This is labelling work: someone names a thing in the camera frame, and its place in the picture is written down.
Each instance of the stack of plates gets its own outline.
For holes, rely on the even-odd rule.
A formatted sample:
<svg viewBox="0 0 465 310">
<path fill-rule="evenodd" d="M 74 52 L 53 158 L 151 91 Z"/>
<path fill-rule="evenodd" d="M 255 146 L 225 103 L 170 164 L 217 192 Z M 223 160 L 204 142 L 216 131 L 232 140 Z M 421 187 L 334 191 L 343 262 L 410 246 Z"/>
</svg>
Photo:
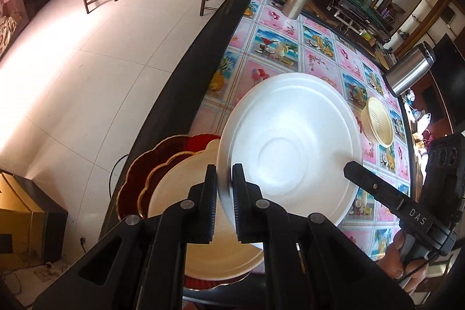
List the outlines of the stack of plates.
<svg viewBox="0 0 465 310">
<path fill-rule="evenodd" d="M 118 217 L 123 219 L 128 214 L 139 213 L 147 218 L 156 215 L 155 213 L 162 213 L 172 203 L 185 199 L 192 185 L 204 181 L 207 166 L 205 162 L 215 164 L 218 142 L 219 137 L 213 134 L 172 136 L 142 154 L 132 163 L 118 193 Z M 190 157 L 198 158 L 188 161 L 187 166 L 180 165 Z M 189 174 L 189 179 L 183 178 L 184 185 L 175 184 L 172 187 L 172 178 L 174 175 L 183 175 L 185 167 L 192 173 Z M 155 210 L 151 210 L 149 214 L 150 204 L 154 207 L 151 209 Z M 187 248 L 184 286 L 195 290 L 240 281 L 263 260 L 260 250 L 237 242 L 236 233 L 221 210 L 219 201 L 213 242 L 200 247 L 200 250 L 197 245 L 188 245 Z M 204 267 L 198 264 L 200 261 L 205 263 Z"/>
<path fill-rule="evenodd" d="M 302 73 L 274 76 L 253 87 L 225 125 L 216 162 L 221 204 L 235 227 L 231 168 L 241 163 L 264 198 L 337 225 L 357 193 L 344 166 L 362 156 L 355 117 L 331 85 Z"/>
<path fill-rule="evenodd" d="M 156 216 L 170 205 L 184 200 L 191 186 L 205 179 L 206 168 L 215 164 L 219 140 L 211 141 L 205 151 L 192 155 L 174 166 L 153 192 L 148 216 Z M 210 244 L 188 244 L 185 274 L 201 280 L 227 280 L 241 276 L 263 260 L 261 250 L 241 244 L 219 201 L 216 207 L 215 231 Z"/>
</svg>

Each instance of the sofa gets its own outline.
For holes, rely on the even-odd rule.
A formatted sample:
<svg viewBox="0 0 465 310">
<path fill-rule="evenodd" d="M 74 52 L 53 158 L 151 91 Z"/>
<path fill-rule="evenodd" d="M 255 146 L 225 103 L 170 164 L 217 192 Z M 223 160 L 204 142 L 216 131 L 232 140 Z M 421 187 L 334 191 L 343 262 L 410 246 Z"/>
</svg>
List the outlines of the sofa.
<svg viewBox="0 0 465 310">
<path fill-rule="evenodd" d="M 23 0 L 0 0 L 0 58 L 28 24 Z"/>
</svg>

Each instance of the screw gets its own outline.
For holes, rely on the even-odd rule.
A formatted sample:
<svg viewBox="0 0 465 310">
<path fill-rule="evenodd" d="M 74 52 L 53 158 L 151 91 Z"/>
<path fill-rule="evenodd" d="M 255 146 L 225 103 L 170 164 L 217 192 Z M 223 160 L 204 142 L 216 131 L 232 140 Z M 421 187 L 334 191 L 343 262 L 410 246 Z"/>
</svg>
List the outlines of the screw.
<svg viewBox="0 0 465 310">
<path fill-rule="evenodd" d="M 135 214 L 131 214 L 130 216 L 127 216 L 126 217 L 126 223 L 129 225 L 129 226 L 133 226 L 133 225 L 136 225 L 138 224 L 140 221 L 140 217 L 135 215 Z"/>
<path fill-rule="evenodd" d="M 325 216 L 322 215 L 321 213 L 312 213 L 310 215 L 310 220 L 313 223 L 323 223 L 325 221 Z"/>
<path fill-rule="evenodd" d="M 192 200 L 184 200 L 183 202 L 181 202 L 182 209 L 190 209 L 190 208 L 193 208 L 194 205 L 195 203 Z"/>
<path fill-rule="evenodd" d="M 255 202 L 255 205 L 259 209 L 266 209 L 270 206 L 270 202 L 268 200 L 265 200 L 264 198 L 261 198 L 260 200 L 257 200 Z"/>
</svg>

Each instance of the pineapple print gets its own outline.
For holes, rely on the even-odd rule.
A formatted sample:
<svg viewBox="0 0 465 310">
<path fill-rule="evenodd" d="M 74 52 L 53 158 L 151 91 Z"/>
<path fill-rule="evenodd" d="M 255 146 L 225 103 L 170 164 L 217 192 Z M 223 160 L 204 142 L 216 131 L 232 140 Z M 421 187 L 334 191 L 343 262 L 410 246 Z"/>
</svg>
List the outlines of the pineapple print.
<svg viewBox="0 0 465 310">
<path fill-rule="evenodd" d="M 218 68 L 216 69 L 215 74 L 213 74 L 213 78 L 210 82 L 210 85 L 208 86 L 208 89 L 217 92 L 221 91 L 225 85 L 224 73 L 227 70 L 232 69 L 233 65 L 234 61 L 231 60 L 228 56 L 224 55 L 219 61 Z"/>
</svg>

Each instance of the dining table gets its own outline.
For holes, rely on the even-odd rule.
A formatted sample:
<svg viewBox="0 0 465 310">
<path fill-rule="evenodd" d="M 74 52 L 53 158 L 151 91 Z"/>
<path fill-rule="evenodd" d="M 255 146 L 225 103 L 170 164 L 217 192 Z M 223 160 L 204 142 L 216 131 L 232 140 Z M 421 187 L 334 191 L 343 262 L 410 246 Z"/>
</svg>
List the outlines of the dining table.
<svg viewBox="0 0 465 310">
<path fill-rule="evenodd" d="M 391 40 L 390 31 L 392 31 L 392 27 L 384 21 L 370 3 L 371 0 L 333 0 L 332 6 L 338 13 L 344 14 L 362 28 L 365 28 L 382 44 L 386 44 Z"/>
<path fill-rule="evenodd" d="M 285 17 L 282 5 L 283 0 L 225 0 L 199 32 L 154 99 L 119 176 L 101 237 L 119 222 L 118 194 L 139 155 L 171 136 L 221 136 L 234 107 L 251 88 L 289 72 L 316 76 L 335 88 L 359 125 L 363 166 L 415 198 L 410 125 L 402 99 L 384 83 L 385 68 L 361 45 L 310 14 L 302 12 L 296 20 Z M 363 132 L 360 114 L 371 96 L 383 103 L 394 128 L 394 142 L 388 148 L 369 141 Z M 338 228 L 376 261 L 400 229 L 398 223 L 387 208 L 359 189 Z M 263 307 L 267 292 L 264 274 L 253 272 L 208 290 L 184 288 L 183 296 L 205 304 Z"/>
</svg>

